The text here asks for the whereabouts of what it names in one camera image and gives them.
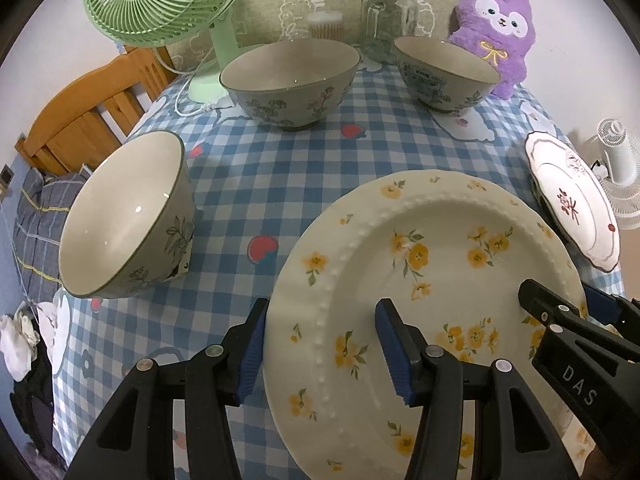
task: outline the glass jar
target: glass jar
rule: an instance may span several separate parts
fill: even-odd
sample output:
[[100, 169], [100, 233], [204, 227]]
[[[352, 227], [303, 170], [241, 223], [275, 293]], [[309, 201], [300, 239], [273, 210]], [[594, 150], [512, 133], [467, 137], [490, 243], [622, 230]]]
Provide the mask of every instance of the glass jar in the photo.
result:
[[417, 17], [415, 0], [362, 0], [362, 53], [375, 61], [396, 64], [394, 40], [413, 36]]

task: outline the table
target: table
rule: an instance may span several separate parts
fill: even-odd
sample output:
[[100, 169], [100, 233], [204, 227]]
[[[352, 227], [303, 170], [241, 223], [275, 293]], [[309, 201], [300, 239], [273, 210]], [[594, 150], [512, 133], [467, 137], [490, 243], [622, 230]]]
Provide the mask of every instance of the table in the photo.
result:
[[[471, 115], [450, 118], [446, 127], [457, 136], [473, 126], [491, 139], [465, 141], [410, 98], [396, 67], [371, 62], [361, 65], [336, 111], [296, 133], [258, 125], [240, 108], [181, 118], [174, 112], [181, 85], [166, 89], [166, 104], [136, 134], [164, 129], [184, 140], [198, 208], [191, 270], [136, 298], [69, 298], [68, 348], [54, 377], [55, 425], [68, 462], [132, 365], [144, 356], [160, 364], [191, 358], [220, 342], [244, 321], [255, 298], [270, 296], [309, 224], [356, 186], [402, 170], [455, 170], [491, 180], [539, 210], [523, 143], [530, 124], [548, 118], [522, 87], [509, 101], [490, 96]], [[560, 131], [558, 137], [568, 142]], [[572, 258], [583, 280], [623, 294], [619, 269], [605, 274], [576, 252]], [[174, 420], [174, 449], [182, 452], [178, 480], [188, 478], [180, 409]], [[261, 376], [228, 418], [244, 478], [306, 478], [278, 436]]]

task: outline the fan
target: fan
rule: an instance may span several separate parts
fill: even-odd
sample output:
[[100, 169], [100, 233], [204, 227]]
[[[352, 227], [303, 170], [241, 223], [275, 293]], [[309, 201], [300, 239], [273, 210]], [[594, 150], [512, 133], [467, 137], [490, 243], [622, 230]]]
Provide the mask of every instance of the fan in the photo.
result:
[[619, 120], [604, 119], [598, 125], [604, 155], [591, 168], [604, 189], [621, 229], [640, 227], [640, 142]]
[[234, 0], [84, 0], [92, 23], [112, 40], [145, 48], [183, 40], [209, 27], [218, 67], [193, 77], [189, 97], [215, 102], [226, 91], [218, 80], [222, 70], [240, 53], [231, 23]]

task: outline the white fan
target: white fan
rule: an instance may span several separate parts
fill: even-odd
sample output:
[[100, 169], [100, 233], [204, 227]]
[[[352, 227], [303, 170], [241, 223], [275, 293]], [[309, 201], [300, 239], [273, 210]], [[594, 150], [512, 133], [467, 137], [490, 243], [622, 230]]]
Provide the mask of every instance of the white fan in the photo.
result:
[[640, 141], [629, 135], [617, 119], [598, 125], [604, 165], [592, 167], [604, 189], [621, 229], [640, 227]]

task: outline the yellow bow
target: yellow bow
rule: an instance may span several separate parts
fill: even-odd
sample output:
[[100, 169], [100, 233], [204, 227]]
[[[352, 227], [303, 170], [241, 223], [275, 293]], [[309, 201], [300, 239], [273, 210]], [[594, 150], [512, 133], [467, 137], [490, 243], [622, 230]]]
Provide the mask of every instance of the yellow bow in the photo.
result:
[[501, 59], [507, 59], [509, 57], [509, 54], [507, 53], [506, 50], [495, 48], [488, 41], [482, 40], [480, 42], [480, 46], [485, 50], [489, 51], [489, 53], [486, 56], [484, 56], [482, 59], [484, 59], [487, 63], [492, 64], [493, 66], [498, 66], [499, 57]]

